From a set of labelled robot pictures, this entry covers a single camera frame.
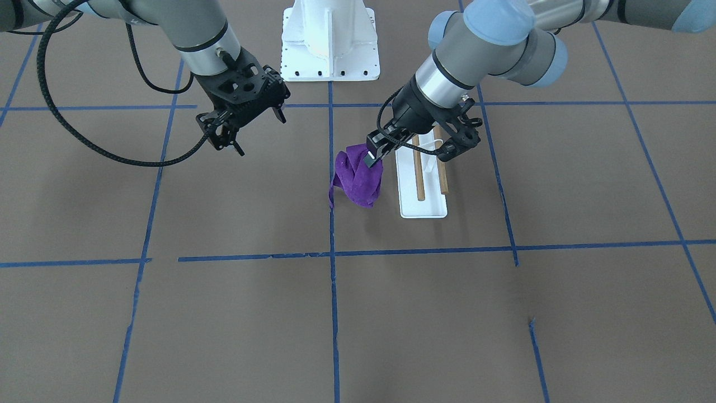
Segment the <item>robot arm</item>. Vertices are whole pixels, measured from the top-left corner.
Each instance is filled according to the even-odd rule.
[[[414,148],[407,143],[411,137],[435,123],[450,135],[432,152],[441,161],[475,147],[481,122],[467,118],[475,103],[468,91],[487,75],[527,87],[550,85],[566,67],[567,50],[547,30],[597,19],[703,32],[716,24],[716,1],[475,0],[463,13],[445,11],[430,26],[432,54],[389,99],[395,98],[393,118],[367,136],[364,162],[373,166],[400,146]]]
[[[268,108],[286,122],[286,84],[242,48],[218,0],[0,0],[0,32],[72,15],[70,5],[127,24],[158,25],[213,103],[213,111],[198,115],[197,122],[217,150],[234,146],[243,155],[238,129]]]

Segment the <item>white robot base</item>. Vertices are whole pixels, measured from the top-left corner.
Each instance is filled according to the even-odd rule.
[[[296,0],[284,10],[285,81],[370,81],[380,76],[375,12],[362,0]]]

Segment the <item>wooden stick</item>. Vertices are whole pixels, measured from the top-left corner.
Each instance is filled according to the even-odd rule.
[[[412,137],[410,143],[419,146],[417,134]],[[422,179],[422,160],[420,159],[420,151],[412,151],[412,161],[415,164],[415,186],[417,187],[417,200],[422,202],[425,200],[425,181]]]
[[[440,126],[435,126],[433,133],[435,134],[435,140],[442,139],[442,128]],[[440,193],[448,194],[450,191],[448,188],[448,173],[445,171],[445,163],[439,159],[437,160],[437,175],[440,178]]]

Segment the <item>white tray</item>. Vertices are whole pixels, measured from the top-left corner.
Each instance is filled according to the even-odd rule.
[[[434,150],[435,135],[433,131],[418,135],[418,143],[427,150]],[[448,215],[448,203],[445,195],[440,193],[437,157],[420,154],[420,160],[422,162],[422,177],[425,182],[424,201],[417,200],[412,150],[408,147],[400,147],[395,151],[400,216],[403,218],[445,218]]]

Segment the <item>light blue joint cap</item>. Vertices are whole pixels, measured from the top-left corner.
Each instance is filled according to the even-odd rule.
[[[698,34],[716,25],[716,0],[692,0],[677,18],[672,31]]]
[[[501,46],[522,42],[535,25],[535,13],[526,0],[475,0],[463,18],[473,34]]]
[[[562,76],[562,73],[567,68],[567,61],[569,60],[567,46],[564,42],[562,42],[562,39],[559,39],[554,35],[552,35],[552,37],[556,43],[552,64],[549,65],[547,72],[544,73],[541,79],[537,80],[534,84],[526,85],[526,87],[548,87],[549,85],[554,84],[554,82]]]
[[[448,21],[450,21],[450,17],[456,12],[457,11],[443,11],[433,19],[430,24],[430,29],[427,31],[427,44],[430,46],[430,49],[434,49],[440,44],[440,41],[442,41],[442,38],[445,36]]]

